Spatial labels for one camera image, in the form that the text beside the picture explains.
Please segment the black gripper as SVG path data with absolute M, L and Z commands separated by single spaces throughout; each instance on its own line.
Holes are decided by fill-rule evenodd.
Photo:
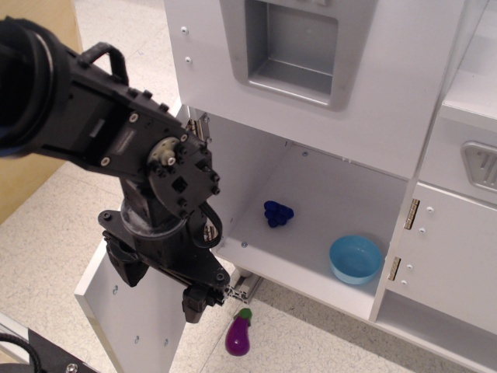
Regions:
M 146 232 L 119 211 L 103 211 L 98 220 L 109 260 L 127 285 L 137 286 L 151 267 L 188 287 L 182 294 L 188 323 L 198 323 L 207 306 L 225 298 L 230 275 L 208 248 L 189 237 L 185 221 L 173 218 Z

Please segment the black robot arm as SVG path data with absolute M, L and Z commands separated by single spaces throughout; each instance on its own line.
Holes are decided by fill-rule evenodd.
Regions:
M 222 223 L 208 204 L 219 175 L 207 145 L 129 85 L 124 56 L 99 43 L 82 54 L 26 19 L 1 22 L 1 155 L 32 153 L 115 176 L 119 211 L 99 223 L 109 259 L 135 286 L 154 268 L 185 286 L 186 321 L 220 305 L 230 277 L 211 253 Z

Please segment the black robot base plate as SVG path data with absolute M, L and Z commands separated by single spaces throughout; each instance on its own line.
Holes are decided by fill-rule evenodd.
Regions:
M 27 363 L 1 363 L 1 373 L 47 372 L 47 373 L 96 373 L 97 370 L 66 350 L 50 342 L 40 334 L 28 331 L 28 340 L 8 333 L 1 333 L 1 342 L 9 347 L 17 346 L 28 353 Z

